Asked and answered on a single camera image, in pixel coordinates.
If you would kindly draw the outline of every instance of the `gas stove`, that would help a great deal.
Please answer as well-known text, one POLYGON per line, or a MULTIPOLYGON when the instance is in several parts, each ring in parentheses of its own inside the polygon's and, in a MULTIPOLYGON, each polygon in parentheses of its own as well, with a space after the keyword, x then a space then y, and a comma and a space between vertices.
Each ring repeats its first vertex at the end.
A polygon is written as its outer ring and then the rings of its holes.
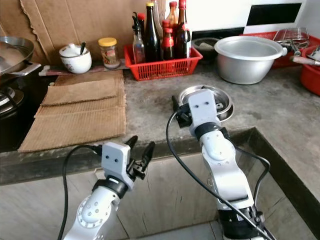
POLYGON ((39 71, 0 86, 0 153, 19 148, 47 93, 49 83, 56 79, 55 76, 40 77, 39 71))

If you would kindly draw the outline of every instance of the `small metal bowl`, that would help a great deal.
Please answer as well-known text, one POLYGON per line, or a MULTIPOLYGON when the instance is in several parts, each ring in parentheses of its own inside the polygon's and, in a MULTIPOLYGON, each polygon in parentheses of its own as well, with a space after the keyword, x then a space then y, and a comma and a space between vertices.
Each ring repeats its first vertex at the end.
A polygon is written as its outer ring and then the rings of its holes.
POLYGON ((201 89, 209 89, 213 91, 214 100, 216 104, 217 117, 221 122, 224 122, 231 118, 234 113, 234 106, 230 96, 220 88, 216 88, 209 85, 196 85, 191 86, 180 92, 178 101, 180 105, 188 103, 188 97, 191 93, 199 91, 201 89))

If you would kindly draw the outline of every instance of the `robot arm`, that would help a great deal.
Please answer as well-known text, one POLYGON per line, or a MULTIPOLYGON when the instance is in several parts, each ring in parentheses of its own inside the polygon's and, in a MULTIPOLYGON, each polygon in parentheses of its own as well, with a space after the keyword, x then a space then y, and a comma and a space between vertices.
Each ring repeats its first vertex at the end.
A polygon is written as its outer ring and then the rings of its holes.
MULTIPOLYGON (((172 100, 176 111, 177 104, 172 100)), ((262 212, 257 211, 247 178, 236 163, 235 147, 220 131, 222 128, 217 118, 214 93, 205 88, 191 93, 187 104, 179 109, 177 120, 182 120, 179 125, 189 126, 191 135, 200 143, 204 164, 211 175, 212 191, 263 230, 262 212)), ((225 203, 219 199, 216 203, 225 239, 264 239, 257 229, 225 203)))
POLYGON ((91 195, 85 198, 76 212, 76 218, 64 240, 104 240, 115 222, 120 200, 134 187, 136 177, 144 179, 155 147, 151 142, 142 155, 142 161, 130 158, 130 150, 138 137, 126 144, 108 142, 102 146, 101 166, 106 179, 99 179, 91 195))

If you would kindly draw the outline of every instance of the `wire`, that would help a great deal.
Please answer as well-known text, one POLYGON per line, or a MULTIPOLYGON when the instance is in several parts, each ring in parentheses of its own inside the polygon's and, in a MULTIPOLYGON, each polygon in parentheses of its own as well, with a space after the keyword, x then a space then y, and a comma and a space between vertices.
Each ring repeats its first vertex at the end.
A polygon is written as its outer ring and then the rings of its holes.
POLYGON ((68 161, 69 161, 69 158, 71 157, 71 155, 76 150, 81 149, 81 148, 88 148, 88 149, 91 149, 91 150, 93 150, 95 152, 98 149, 97 146, 79 145, 79 146, 76 146, 75 148, 73 148, 64 159, 64 162, 63 162, 63 165, 62 165, 62 179, 63 179, 63 189, 64 189, 64 211, 63 211, 63 220, 62 220, 62 224, 61 224, 61 227, 60 227, 60 232, 59 232, 57 240, 61 240, 62 239, 62 236, 64 234, 64 230, 65 230, 65 226, 66 226, 66 222, 67 222, 67 216, 68 216, 67 164, 68 164, 68 161))
POLYGON ((169 139, 169 128, 171 125, 172 120, 177 115, 177 111, 175 111, 169 118, 166 130, 165 130, 165 136, 166 136, 166 142, 168 144, 168 147, 173 154, 173 156, 177 159, 179 164, 186 170, 186 172, 205 190, 207 190, 211 195, 219 199, 222 203, 227 205, 230 209, 234 210, 238 215, 240 215, 249 225, 251 225, 253 228, 255 228, 265 239, 267 240, 273 240, 271 237, 269 237, 262 229, 260 229, 256 224, 254 224, 246 215, 244 215, 239 209, 234 207, 229 201, 225 200, 222 196, 220 196, 218 193, 212 191, 208 186, 206 186, 205 183, 203 183, 189 168, 188 166, 180 159, 178 154, 176 153, 174 146, 172 145, 170 139, 169 139))
POLYGON ((267 159, 265 159, 264 157, 262 157, 262 156, 258 156, 258 155, 255 155, 255 154, 251 153, 251 152, 245 151, 245 150, 243 150, 240 147, 235 146, 235 145, 234 145, 234 147, 239 152, 242 152, 243 154, 246 154, 251 158, 255 158, 255 159, 260 160, 260 162, 264 165, 264 171, 261 173, 258 181, 256 182, 255 188, 254 188, 253 200, 254 200, 254 204, 257 205, 258 193, 259 193, 260 185, 261 185, 261 182, 264 179, 264 177, 270 171, 270 162, 267 159))

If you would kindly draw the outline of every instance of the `cardboard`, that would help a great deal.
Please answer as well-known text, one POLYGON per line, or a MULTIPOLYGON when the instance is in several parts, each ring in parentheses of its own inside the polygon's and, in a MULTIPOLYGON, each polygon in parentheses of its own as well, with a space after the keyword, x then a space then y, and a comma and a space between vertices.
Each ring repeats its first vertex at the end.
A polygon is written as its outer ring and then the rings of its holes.
POLYGON ((62 105, 106 99, 116 96, 113 79, 81 82, 65 86, 48 86, 41 105, 62 105))
MULTIPOLYGON (((133 12, 146 13, 146 0, 20 0, 33 33, 51 65, 61 64, 59 49, 86 42, 93 60, 101 60, 98 39, 117 39, 119 56, 133 41, 133 12)), ((165 0, 158 0, 160 19, 165 0)))
POLYGON ((96 142, 125 133, 126 96, 122 71, 86 75, 87 77, 60 76, 56 81, 58 86, 54 88, 111 81, 114 82, 113 89, 116 96, 101 100, 40 106, 27 136, 18 149, 19 152, 96 142))
POLYGON ((37 117, 19 152, 34 152, 96 142, 126 131, 126 108, 112 107, 50 117, 37 117))
POLYGON ((49 64, 37 35, 33 33, 33 28, 27 15, 23 12, 20 0, 0 0, 0 36, 15 36, 29 39, 34 44, 32 62, 49 64))

